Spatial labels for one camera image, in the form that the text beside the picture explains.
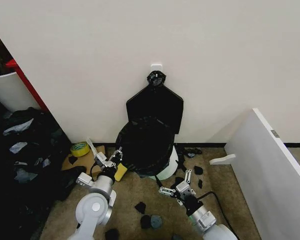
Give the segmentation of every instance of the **cardboard box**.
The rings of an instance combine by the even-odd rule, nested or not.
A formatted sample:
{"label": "cardboard box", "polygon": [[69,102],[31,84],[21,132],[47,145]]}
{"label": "cardboard box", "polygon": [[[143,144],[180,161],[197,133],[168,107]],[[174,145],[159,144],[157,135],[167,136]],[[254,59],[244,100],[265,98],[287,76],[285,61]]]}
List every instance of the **cardboard box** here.
{"label": "cardboard box", "polygon": [[[96,150],[97,150],[97,152],[103,152],[103,154],[106,154],[105,146],[97,146]],[[84,166],[84,167],[86,167],[85,173],[90,175],[90,168],[95,163],[94,154],[92,153],[91,149],[86,155],[78,157],[78,159],[73,164],[71,162],[69,162],[70,156],[72,156],[72,154],[69,154],[63,161],[62,168],[61,168],[62,171],[72,169],[77,166]],[[101,172],[100,167],[98,165],[94,166],[92,169],[92,176],[96,177],[99,172]]]}

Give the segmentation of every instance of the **black debris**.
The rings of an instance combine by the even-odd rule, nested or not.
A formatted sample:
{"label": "black debris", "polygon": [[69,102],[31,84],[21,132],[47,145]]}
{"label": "black debris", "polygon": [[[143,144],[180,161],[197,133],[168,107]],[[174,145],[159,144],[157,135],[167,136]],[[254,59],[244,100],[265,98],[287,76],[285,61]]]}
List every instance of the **black debris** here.
{"label": "black debris", "polygon": [[144,215],[140,219],[140,224],[142,229],[151,228],[151,217],[149,215]]}
{"label": "black debris", "polygon": [[109,231],[105,232],[105,240],[118,240],[119,231],[116,228],[111,228]]}
{"label": "black debris", "polygon": [[199,166],[194,166],[194,173],[197,175],[202,175],[204,173],[204,170]]}
{"label": "black debris", "polygon": [[185,148],[178,146],[177,144],[175,145],[175,150],[176,150],[176,154],[178,155],[178,161],[176,161],[178,163],[178,169],[182,169],[182,171],[185,173],[186,172],[186,167],[184,166],[184,162],[185,162],[185,156],[184,156],[184,152],[185,152]]}
{"label": "black debris", "polygon": [[202,182],[202,180],[201,180],[201,179],[199,179],[199,182],[198,182],[198,187],[199,187],[199,188],[201,188],[201,189],[202,189],[202,183],[203,183],[203,182]]}
{"label": "black debris", "polygon": [[159,229],[162,226],[162,219],[158,215],[151,216],[151,227],[153,229]]}
{"label": "black debris", "polygon": [[188,158],[193,158],[195,155],[202,154],[202,151],[199,148],[188,148],[184,149],[183,154]]}
{"label": "black debris", "polygon": [[134,208],[141,214],[145,214],[146,204],[144,202],[139,202]]}
{"label": "black debris", "polygon": [[186,156],[187,156],[188,158],[190,158],[190,159],[192,159],[195,155],[196,155],[195,153],[191,153],[191,152],[188,152],[188,153],[186,154]]}
{"label": "black debris", "polygon": [[159,188],[161,188],[163,186],[163,184],[161,183],[161,181],[159,180],[157,175],[155,175],[154,177],[155,177],[156,184],[159,186]]}
{"label": "black debris", "polygon": [[173,234],[171,240],[184,240],[184,239],[177,234]]}
{"label": "black debris", "polygon": [[175,178],[175,183],[178,185],[178,184],[180,184],[183,180],[185,180],[185,179],[182,178],[182,177],[177,176],[177,177]]}
{"label": "black debris", "polygon": [[76,156],[73,156],[73,155],[71,155],[70,157],[69,157],[69,162],[73,165],[76,161],[77,161],[77,157]]}

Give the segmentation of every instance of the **black wall baseboard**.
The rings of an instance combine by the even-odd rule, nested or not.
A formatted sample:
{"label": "black wall baseboard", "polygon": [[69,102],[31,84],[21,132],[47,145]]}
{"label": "black wall baseboard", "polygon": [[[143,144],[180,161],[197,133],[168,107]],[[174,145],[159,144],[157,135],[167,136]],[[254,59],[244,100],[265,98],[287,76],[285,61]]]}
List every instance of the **black wall baseboard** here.
{"label": "black wall baseboard", "polygon": [[300,148],[300,142],[285,142],[287,148]]}
{"label": "black wall baseboard", "polygon": [[[184,148],[224,148],[226,145],[224,142],[180,142],[176,144]],[[108,148],[113,148],[116,146],[114,142],[94,142],[93,145],[104,145]],[[300,142],[287,142],[284,145],[287,148],[300,148]]]}

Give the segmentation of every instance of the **yellow sponge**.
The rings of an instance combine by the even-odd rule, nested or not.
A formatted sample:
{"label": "yellow sponge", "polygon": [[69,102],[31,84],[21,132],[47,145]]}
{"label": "yellow sponge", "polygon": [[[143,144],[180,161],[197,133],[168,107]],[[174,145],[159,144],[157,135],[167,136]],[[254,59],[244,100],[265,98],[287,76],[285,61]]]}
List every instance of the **yellow sponge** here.
{"label": "yellow sponge", "polygon": [[122,165],[122,163],[119,163],[118,165],[118,170],[116,171],[114,178],[117,182],[119,182],[122,177],[124,176],[124,174],[126,173],[128,169]]}

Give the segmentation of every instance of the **white bucket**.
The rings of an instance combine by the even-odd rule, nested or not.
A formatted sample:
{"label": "white bucket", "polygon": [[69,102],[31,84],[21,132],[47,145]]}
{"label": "white bucket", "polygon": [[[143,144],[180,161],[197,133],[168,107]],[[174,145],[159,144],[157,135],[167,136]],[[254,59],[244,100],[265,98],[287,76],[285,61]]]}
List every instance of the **white bucket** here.
{"label": "white bucket", "polygon": [[[167,178],[170,178],[177,170],[178,167],[177,160],[178,160],[177,151],[175,149],[175,146],[173,146],[172,153],[169,160],[169,165],[156,175],[157,178],[159,180],[165,180]],[[153,180],[156,179],[155,176],[149,176],[149,178]]]}

